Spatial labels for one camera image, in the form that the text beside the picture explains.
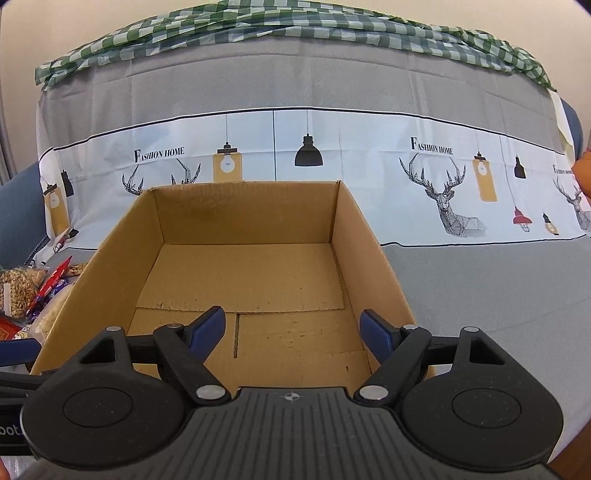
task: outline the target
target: gingham fabric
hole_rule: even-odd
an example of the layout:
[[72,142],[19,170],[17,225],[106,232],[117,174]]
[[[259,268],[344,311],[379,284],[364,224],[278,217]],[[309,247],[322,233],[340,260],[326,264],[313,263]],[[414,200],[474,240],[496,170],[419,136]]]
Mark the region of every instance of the gingham fabric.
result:
[[47,88],[88,67],[265,35],[354,41],[426,53],[505,73],[522,72],[553,89],[530,53],[481,30],[424,25],[361,8],[299,0],[221,0],[147,18],[44,63],[35,70],[35,82]]

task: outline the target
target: open cardboard box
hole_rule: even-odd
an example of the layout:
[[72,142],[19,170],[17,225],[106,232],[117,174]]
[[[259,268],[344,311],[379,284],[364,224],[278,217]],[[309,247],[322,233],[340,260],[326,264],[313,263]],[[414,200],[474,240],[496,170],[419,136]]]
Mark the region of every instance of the open cardboard box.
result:
[[[206,366],[240,386],[357,389],[377,366],[359,337],[372,308],[411,310],[343,183],[243,182],[143,193],[93,256],[33,373],[58,368],[100,330],[188,324],[212,305],[226,333]],[[157,376],[153,365],[136,369]]]

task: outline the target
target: silver screw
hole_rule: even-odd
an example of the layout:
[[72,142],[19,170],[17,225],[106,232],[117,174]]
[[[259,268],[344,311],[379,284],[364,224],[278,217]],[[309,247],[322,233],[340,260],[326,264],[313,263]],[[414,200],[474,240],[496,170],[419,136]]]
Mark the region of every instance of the silver screw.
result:
[[197,396],[204,400],[218,400],[226,394],[226,389],[219,385],[204,385],[197,389]]
[[359,395],[365,400],[382,400],[388,396],[388,390],[381,385],[365,385],[359,390]]

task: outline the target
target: red snack package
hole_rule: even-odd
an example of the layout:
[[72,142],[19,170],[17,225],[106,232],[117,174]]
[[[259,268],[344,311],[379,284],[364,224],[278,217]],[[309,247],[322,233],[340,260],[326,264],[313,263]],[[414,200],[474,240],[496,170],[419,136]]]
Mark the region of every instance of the red snack package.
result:
[[0,340],[12,340],[20,331],[20,327],[17,327],[4,315],[0,314]]

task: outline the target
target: beige wall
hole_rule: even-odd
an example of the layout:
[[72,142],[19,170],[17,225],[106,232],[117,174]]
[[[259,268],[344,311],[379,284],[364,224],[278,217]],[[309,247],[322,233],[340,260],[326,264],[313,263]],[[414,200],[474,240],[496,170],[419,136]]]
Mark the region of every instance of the beige wall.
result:
[[[345,0],[428,24],[478,28],[527,49],[591,128],[591,17],[574,0]],[[104,33],[190,0],[11,0],[0,26],[0,88],[17,168],[37,159],[35,67]]]

